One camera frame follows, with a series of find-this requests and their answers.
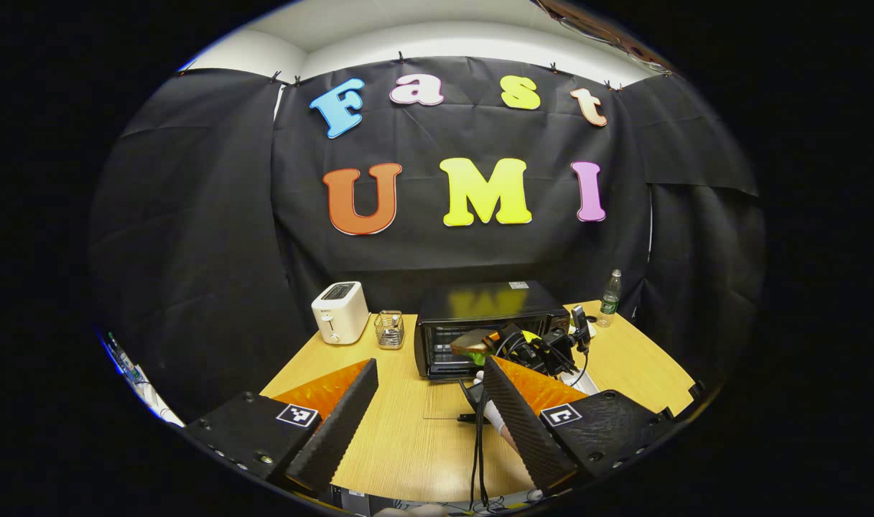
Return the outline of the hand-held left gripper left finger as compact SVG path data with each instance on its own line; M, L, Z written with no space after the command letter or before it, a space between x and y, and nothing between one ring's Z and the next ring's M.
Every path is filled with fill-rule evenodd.
M374 358L279 395L246 391L184 426L233 467L285 490L328 490L378 390Z

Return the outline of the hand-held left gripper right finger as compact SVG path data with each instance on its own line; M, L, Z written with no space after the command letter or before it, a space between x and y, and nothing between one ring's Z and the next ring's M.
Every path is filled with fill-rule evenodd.
M483 386L533 484L543 492L605 479L650 454L677 430L616 390L587 395L518 363L489 357Z

